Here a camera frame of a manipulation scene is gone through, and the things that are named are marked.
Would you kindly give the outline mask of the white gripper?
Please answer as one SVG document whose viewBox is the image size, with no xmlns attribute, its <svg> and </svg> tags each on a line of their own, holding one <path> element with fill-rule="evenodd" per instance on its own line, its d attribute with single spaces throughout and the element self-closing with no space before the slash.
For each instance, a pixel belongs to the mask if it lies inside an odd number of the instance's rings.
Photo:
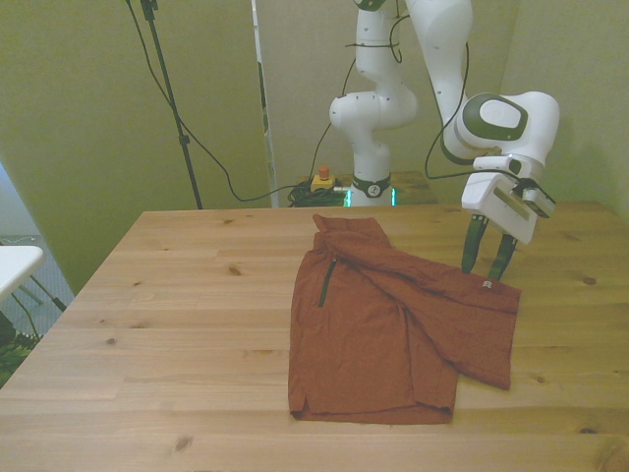
<svg viewBox="0 0 629 472">
<path fill-rule="evenodd" d="M 500 280 L 515 252 L 517 240 L 529 244 L 538 216 L 513 189 L 523 178 L 538 178 L 539 163 L 508 153 L 477 157 L 475 172 L 469 176 L 461 198 L 462 207 L 472 213 L 463 246 L 461 268 L 470 273 L 476 264 L 480 245 L 489 222 L 502 235 L 488 277 Z"/>
</svg>

